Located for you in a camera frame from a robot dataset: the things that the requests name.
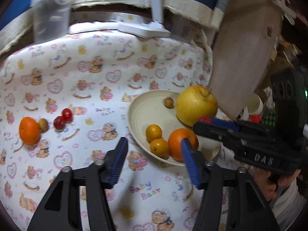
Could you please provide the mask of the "white sleeve forearm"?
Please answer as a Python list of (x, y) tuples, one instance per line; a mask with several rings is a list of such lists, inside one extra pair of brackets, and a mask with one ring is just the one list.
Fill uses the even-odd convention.
[(306, 204), (306, 199), (299, 193), (296, 180), (278, 198), (272, 212), (280, 230), (287, 230), (296, 220)]

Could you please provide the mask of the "person's right hand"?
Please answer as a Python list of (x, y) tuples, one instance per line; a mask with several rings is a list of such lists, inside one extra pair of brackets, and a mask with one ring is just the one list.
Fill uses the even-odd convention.
[(278, 179), (278, 182), (271, 182), (269, 180), (269, 177), (271, 176), (270, 171), (265, 171), (261, 168), (255, 168), (253, 166), (249, 168), (249, 173), (253, 177), (255, 183), (258, 185), (267, 201), (273, 200), (277, 197), (277, 187), (289, 187), (300, 174), (300, 172), (301, 170), (297, 169), (292, 175), (281, 176)]

